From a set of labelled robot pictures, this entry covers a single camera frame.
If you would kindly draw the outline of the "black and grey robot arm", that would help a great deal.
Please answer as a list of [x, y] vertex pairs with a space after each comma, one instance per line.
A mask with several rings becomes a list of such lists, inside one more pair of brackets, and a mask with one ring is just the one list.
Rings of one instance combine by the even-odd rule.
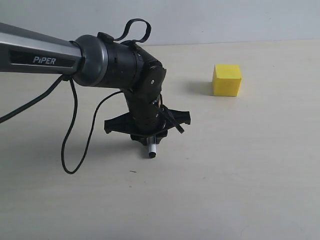
[[183, 132], [182, 124], [191, 123], [189, 112], [164, 105], [161, 91], [167, 71], [138, 39], [99, 32], [67, 41], [2, 23], [0, 70], [58, 74], [83, 87], [120, 89], [128, 113], [106, 120], [105, 132], [129, 134], [143, 145], [150, 137], [159, 143], [169, 129]]

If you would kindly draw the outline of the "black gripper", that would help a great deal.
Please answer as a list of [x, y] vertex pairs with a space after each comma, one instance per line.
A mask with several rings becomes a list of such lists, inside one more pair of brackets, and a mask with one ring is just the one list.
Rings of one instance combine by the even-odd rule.
[[168, 135], [168, 130], [175, 128], [181, 134], [185, 131], [181, 124], [189, 125], [191, 116], [188, 111], [169, 109], [162, 105], [153, 107], [151, 111], [134, 116], [127, 112], [115, 118], [104, 121], [104, 130], [107, 134], [118, 132], [130, 135], [132, 141], [148, 145], [147, 138], [155, 136], [155, 144], [158, 145]]

